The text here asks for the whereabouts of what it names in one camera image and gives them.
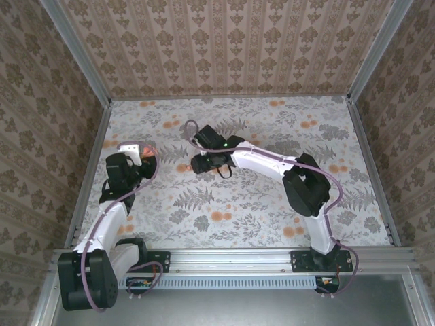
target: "black bracket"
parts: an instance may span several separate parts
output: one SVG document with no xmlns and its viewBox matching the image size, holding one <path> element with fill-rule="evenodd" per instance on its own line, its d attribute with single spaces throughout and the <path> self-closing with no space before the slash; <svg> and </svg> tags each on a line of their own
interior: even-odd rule
<svg viewBox="0 0 435 326">
<path fill-rule="evenodd" d="M 169 267 L 171 265 L 170 251 L 148 251 L 147 260 L 158 261 L 163 266 L 163 273 L 169 273 Z M 156 271 L 157 274 L 160 273 L 160 268 L 158 266 L 155 266 L 154 268 L 153 266 L 147 266 L 139 270 L 133 270 L 130 273 L 153 273 L 154 271 Z M 130 292 L 135 295 L 144 294 L 152 284 L 153 279 L 153 277 L 128 277 L 126 280 L 126 286 L 133 283 L 132 286 L 134 287 L 143 287 L 143 289 L 132 289 Z"/>
<path fill-rule="evenodd" d="M 340 272 L 353 272 L 352 258 L 348 250 L 337 251 L 334 259 L 326 264 L 319 264 L 313 250 L 290 251 L 290 261 L 293 273 L 337 272 L 338 269 Z"/>
</svg>

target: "metal edge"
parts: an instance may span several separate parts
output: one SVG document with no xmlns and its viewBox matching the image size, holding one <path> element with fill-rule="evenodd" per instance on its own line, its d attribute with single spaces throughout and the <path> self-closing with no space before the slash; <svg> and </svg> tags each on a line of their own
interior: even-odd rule
<svg viewBox="0 0 435 326">
<path fill-rule="evenodd" d="M 185 95 L 185 96 L 151 96 L 151 97 L 113 97 L 112 101 L 152 101 L 152 100 L 201 100 L 213 98 L 271 98 L 271 97 L 325 97 L 325 96 L 346 96 L 343 93 L 331 94 L 223 94 L 223 95 Z"/>
<path fill-rule="evenodd" d="M 47 273 L 41 295 L 33 314 L 31 326 L 48 326 L 52 324 L 57 305 L 60 304 L 59 277 L 56 273 Z"/>
<path fill-rule="evenodd" d="M 73 217 L 71 218 L 71 224 L 69 226 L 68 235 L 65 240 L 66 248 L 71 246 L 77 225 L 82 221 L 84 213 L 86 212 L 86 207 L 88 206 L 90 190 L 92 189 L 92 184 L 94 183 L 95 171 L 97 170 L 101 148 L 103 147 L 107 127 L 109 126 L 110 115 L 111 109 L 108 108 L 103 111 L 103 115 L 101 116 L 94 146 L 90 152 L 88 167 L 86 168 L 82 187 L 80 188 L 79 197 L 75 203 Z"/>
<path fill-rule="evenodd" d="M 385 196 L 385 192 L 383 191 L 381 179 L 379 178 L 375 160 L 373 159 L 370 145 L 368 144 L 366 133 L 364 132 L 364 127 L 362 125 L 361 117 L 358 113 L 356 103 L 355 101 L 349 100 L 348 98 L 346 98 L 346 103 L 349 114 L 351 116 L 353 127 L 355 129 L 356 137 L 358 138 L 358 142 L 360 143 L 362 156 L 367 166 L 368 176 L 372 181 L 373 191 L 375 192 L 382 218 L 384 222 L 386 222 L 389 226 L 389 231 L 391 233 L 391 237 L 393 238 L 394 244 L 396 246 L 401 246 L 402 244 L 400 242 L 399 233 L 397 232 L 392 212 L 389 209 L 387 197 Z"/>
<path fill-rule="evenodd" d="M 90 61 L 85 47 L 80 42 L 79 38 L 74 32 L 74 28 L 68 21 L 67 15 L 64 13 L 60 1 L 57 0 L 41 0 L 43 7 L 46 9 L 48 15 L 52 19 L 63 41 L 67 44 L 69 50 L 74 56 L 75 61 L 79 65 L 82 73 L 85 75 L 90 86 L 92 87 L 95 95 L 102 104 L 104 109 L 109 107 L 110 95 L 106 89 L 103 81 Z"/>
<path fill-rule="evenodd" d="M 388 274 L 401 274 L 406 277 L 413 277 L 413 274 L 417 270 L 415 266 L 415 258 L 413 255 L 412 248 L 408 247 L 390 247 L 390 246 L 369 246 L 369 247 L 354 247 L 361 259 L 361 270 L 358 271 L 357 275 L 388 275 Z M 182 256 L 186 258 L 186 266 L 189 268 L 195 268 L 195 264 L 192 263 L 192 259 L 198 255 L 210 255 L 213 259 L 200 260 L 196 265 L 203 264 L 207 266 L 209 264 L 214 264 L 219 259 L 223 261 L 228 259 L 228 262 L 233 263 L 238 260 L 239 264 L 252 264 L 252 261 L 257 261 L 259 255 L 287 255 L 286 257 L 275 257 L 275 261 L 278 264 L 285 263 L 291 268 L 290 264 L 290 251 L 295 250 L 307 250 L 307 248 L 294 247 L 294 248 L 269 248 L 269 249 L 149 249 L 149 251 L 170 251 L 172 257 L 178 255 L 179 260 L 183 259 Z M 48 326 L 52 324 L 53 318 L 56 312 L 58 312 L 58 305 L 61 304 L 60 301 L 60 289 L 57 273 L 57 259 L 61 253 L 68 252 L 68 249 L 55 249 L 52 256 L 52 261 L 50 262 L 49 272 L 47 273 L 46 281 L 43 285 L 41 295 L 39 297 L 38 305 L 33 316 L 32 326 Z M 177 272 L 175 270 L 175 275 L 178 276 L 200 276 L 200 272 L 190 273 L 190 272 Z M 249 273 L 249 271 L 244 271 L 241 273 L 226 273 L 222 276 L 258 276 L 259 273 Z M 276 271 L 276 273 L 266 273 L 263 272 L 261 275 L 264 276 L 291 276 L 282 270 Z M 149 276 L 149 274 L 134 273 L 133 276 Z M 308 276 L 308 273 L 298 273 L 294 276 Z"/>
<path fill-rule="evenodd" d="M 430 303 L 430 298 L 428 294 L 428 290 L 426 285 L 423 282 L 423 278 L 421 275 L 414 275 L 414 281 L 415 286 L 417 289 L 417 292 L 420 294 L 421 301 L 423 303 L 423 307 L 426 309 L 426 312 L 428 314 L 428 321 L 429 325 L 434 326 L 435 325 L 435 312 L 434 307 Z"/>
<path fill-rule="evenodd" d="M 405 14 L 408 12 L 413 0 L 397 0 L 394 1 L 391 9 L 384 20 L 381 28 L 371 48 L 369 49 L 360 70 L 358 71 L 352 85 L 349 89 L 351 100 L 357 101 L 361 95 L 364 86 L 370 79 L 373 71 L 375 70 L 378 62 L 382 58 L 385 50 L 387 49 L 390 41 L 396 33 L 400 23 L 403 21 Z"/>
<path fill-rule="evenodd" d="M 417 326 L 434 325 L 434 311 L 421 275 L 409 272 L 402 279 Z"/>
</svg>

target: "table surface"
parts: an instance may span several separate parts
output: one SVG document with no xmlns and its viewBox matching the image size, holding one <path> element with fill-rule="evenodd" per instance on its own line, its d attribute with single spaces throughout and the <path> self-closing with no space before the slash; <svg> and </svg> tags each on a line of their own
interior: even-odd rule
<svg viewBox="0 0 435 326">
<path fill-rule="evenodd" d="M 389 245 L 344 96 L 122 101 L 111 108 L 81 237 L 97 218 L 105 158 L 118 143 L 138 140 L 157 148 L 162 166 L 137 194 L 121 237 L 140 236 L 162 249 L 309 246 L 304 218 L 290 208 L 279 182 L 243 169 L 226 180 L 216 171 L 188 170 L 198 151 L 183 124 L 195 119 L 200 128 L 210 124 L 225 137 L 236 134 L 276 153 L 311 154 L 344 189 L 330 212 L 334 235 L 347 245 Z M 337 194 L 333 187 L 331 198 Z"/>
<path fill-rule="evenodd" d="M 358 276 L 347 292 L 334 299 L 322 298 L 314 290 L 155 290 L 140 300 L 129 300 L 120 291 L 115 306 L 103 314 L 66 312 L 58 304 L 53 325 L 413 326 L 416 322 L 402 277 L 394 275 Z"/>
</svg>

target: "fern print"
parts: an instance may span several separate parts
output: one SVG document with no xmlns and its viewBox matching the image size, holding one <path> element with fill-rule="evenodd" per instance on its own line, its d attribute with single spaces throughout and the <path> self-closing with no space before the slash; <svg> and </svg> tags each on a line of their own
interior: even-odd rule
<svg viewBox="0 0 435 326">
<path fill-rule="evenodd" d="M 236 134 L 238 131 L 244 130 L 246 128 L 247 126 L 245 120 L 242 121 L 239 118 L 239 121 L 231 119 L 231 121 L 223 120 L 218 122 L 214 130 L 216 130 L 218 134 Z"/>
<path fill-rule="evenodd" d="M 316 145 L 316 147 L 308 146 L 306 152 L 313 156 L 320 164 L 326 163 L 326 161 L 337 156 L 332 147 L 329 148 L 327 145 L 325 145 L 325 147 Z"/>
<path fill-rule="evenodd" d="M 281 110 L 279 112 L 278 119 L 285 122 L 289 127 L 292 127 L 296 121 L 296 114 L 290 110 Z"/>
<path fill-rule="evenodd" d="M 160 154 L 162 162 L 169 164 L 177 161 L 179 158 L 185 158 L 188 155 L 187 147 L 183 147 L 183 145 L 179 147 L 175 145 L 167 147 L 164 145 L 158 149 L 158 153 Z"/>
<path fill-rule="evenodd" d="M 249 209 L 253 212 L 264 211 L 267 209 L 268 205 L 260 204 L 259 202 L 246 202 L 245 204 L 240 204 L 242 209 Z"/>
<path fill-rule="evenodd" d="M 355 189 L 355 191 L 346 189 L 338 206 L 353 211 L 358 209 L 360 212 L 361 209 L 367 211 L 368 206 L 375 203 L 375 201 L 376 198 L 373 192 L 368 191 L 366 188 L 364 190 Z"/>
<path fill-rule="evenodd" d="M 209 192 L 208 188 L 205 188 L 205 191 L 195 187 L 196 192 L 187 189 L 179 198 L 174 202 L 173 206 L 181 207 L 184 209 L 191 209 L 194 211 L 196 208 L 202 209 L 205 204 L 210 204 L 212 200 L 215 200 L 212 192 Z"/>
<path fill-rule="evenodd" d="M 210 235 L 210 239 L 213 240 L 234 240 L 234 238 L 239 237 L 239 233 L 235 231 L 221 231 L 219 233 L 213 233 Z"/>
</svg>

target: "aluminum frame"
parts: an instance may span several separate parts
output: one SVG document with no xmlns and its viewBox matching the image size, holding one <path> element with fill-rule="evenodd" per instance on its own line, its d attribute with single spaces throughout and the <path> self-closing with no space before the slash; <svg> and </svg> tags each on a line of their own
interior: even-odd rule
<svg viewBox="0 0 435 326">
<path fill-rule="evenodd" d="M 354 247 L 359 258 L 360 275 L 401 275 L 409 303 L 418 326 L 434 324 L 432 307 L 419 275 L 419 266 L 413 250 L 405 247 Z M 192 276 L 321 276 L 333 273 L 293 273 L 290 251 L 306 248 L 280 249 L 150 249 L 170 251 L 171 267 L 163 277 Z M 67 249 L 55 250 L 50 262 L 47 279 L 33 318 L 33 326 L 51 325 L 60 302 L 57 260 Z M 150 276 L 147 273 L 127 274 Z"/>
<path fill-rule="evenodd" d="M 381 29 L 376 35 L 370 50 L 368 51 L 360 70 L 358 71 L 353 83 L 348 91 L 350 99 L 357 101 L 361 95 L 364 86 L 367 84 L 370 76 L 373 74 L 378 62 L 386 51 L 394 34 L 396 34 L 400 23 L 403 21 L 413 0 L 394 1 L 387 18 L 382 24 Z"/>
<path fill-rule="evenodd" d="M 362 157 L 367 166 L 368 176 L 372 181 L 373 191 L 375 192 L 376 200 L 379 205 L 379 210 L 382 214 L 384 221 L 387 222 L 389 231 L 389 236 L 393 239 L 393 243 L 396 246 L 401 246 L 399 233 L 397 232 L 396 225 L 394 224 L 392 212 L 389 209 L 387 197 L 383 191 L 382 182 L 379 178 L 379 173 L 376 168 L 375 159 L 373 158 L 372 152 L 370 150 L 370 145 L 368 144 L 366 133 L 364 132 L 364 127 L 362 125 L 360 114 L 358 113 L 358 108 L 354 100 L 346 100 L 347 108 L 351 116 L 353 127 L 355 129 L 356 137 L 358 138 L 358 143 L 360 144 Z"/>
<path fill-rule="evenodd" d="M 98 100 L 104 109 L 110 105 L 109 90 L 106 88 L 103 80 L 100 78 L 96 67 L 86 53 L 86 47 L 82 45 L 79 38 L 75 34 L 74 28 L 68 21 L 67 15 L 64 13 L 62 6 L 57 0 L 41 0 L 43 7 L 52 19 L 54 25 L 60 33 L 63 41 L 67 44 L 75 61 L 79 65 L 90 87 L 94 91 Z"/>
</svg>

